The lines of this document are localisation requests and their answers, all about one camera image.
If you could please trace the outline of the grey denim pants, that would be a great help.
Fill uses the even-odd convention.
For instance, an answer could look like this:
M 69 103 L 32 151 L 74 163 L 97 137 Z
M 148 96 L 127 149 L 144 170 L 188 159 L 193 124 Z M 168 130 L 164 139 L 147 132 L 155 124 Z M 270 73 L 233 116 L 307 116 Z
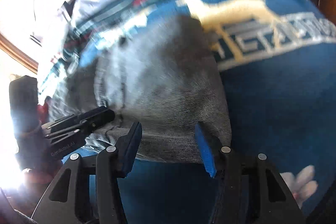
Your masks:
M 101 150 L 125 135 L 134 121 L 143 133 L 137 157 L 160 162 L 200 162 L 194 137 L 202 122 L 222 145 L 231 143 L 226 95 L 208 36 L 186 15 L 155 20 L 122 37 L 62 80 L 51 119 L 105 106 L 113 122 L 87 138 Z

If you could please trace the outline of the red garment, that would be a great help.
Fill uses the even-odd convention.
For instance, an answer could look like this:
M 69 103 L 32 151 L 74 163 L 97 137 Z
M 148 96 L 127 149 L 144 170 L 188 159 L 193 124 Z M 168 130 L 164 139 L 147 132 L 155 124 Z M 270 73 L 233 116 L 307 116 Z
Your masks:
M 44 103 L 43 105 L 37 106 L 37 114 L 38 120 L 41 124 L 45 124 L 49 122 L 49 104 Z

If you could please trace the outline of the blue deer pattern blanket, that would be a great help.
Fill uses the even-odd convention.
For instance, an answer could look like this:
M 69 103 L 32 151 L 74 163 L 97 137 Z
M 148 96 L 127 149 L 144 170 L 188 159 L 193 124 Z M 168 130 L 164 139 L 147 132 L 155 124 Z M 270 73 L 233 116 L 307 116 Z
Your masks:
M 231 143 L 223 146 L 265 154 L 305 223 L 335 223 L 335 25 L 310 0 L 133 0 L 111 11 L 80 31 L 71 28 L 72 14 L 45 24 L 41 98 L 53 98 L 62 80 L 122 37 L 157 19 L 194 18 L 226 95 Z M 218 191 L 202 159 L 136 156 L 119 186 L 129 223 L 210 223 Z

